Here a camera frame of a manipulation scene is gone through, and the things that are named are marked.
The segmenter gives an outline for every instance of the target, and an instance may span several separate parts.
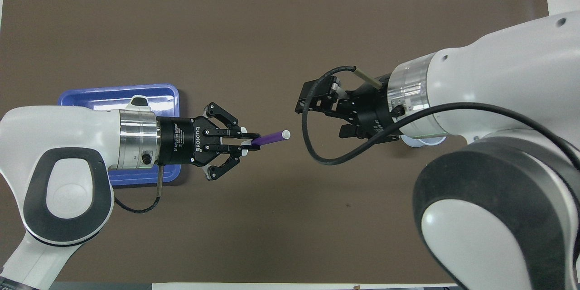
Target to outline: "purple marker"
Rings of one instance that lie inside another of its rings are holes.
[[[257,137],[257,139],[252,140],[252,145],[262,146],[277,141],[287,140],[288,138],[290,138],[290,131],[284,130],[266,136]]]

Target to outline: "black knob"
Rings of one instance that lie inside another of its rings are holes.
[[[145,165],[151,164],[151,155],[150,154],[143,154],[143,156],[141,156],[141,159],[143,160],[143,164],[145,164]]]

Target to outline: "label on robot arm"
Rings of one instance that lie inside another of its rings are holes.
[[[12,281],[8,278],[0,277],[0,290],[38,290],[31,286]]]

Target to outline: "blue plastic tray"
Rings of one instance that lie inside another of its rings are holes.
[[[135,95],[147,96],[151,111],[158,116],[179,116],[179,92],[172,84],[149,84],[121,87],[83,88],[68,90],[58,98],[59,106],[85,106],[93,110],[124,109]],[[156,165],[151,169],[111,170],[108,172],[111,184],[135,185],[157,183]],[[163,182],[168,183],[178,177],[181,166],[167,165]]]

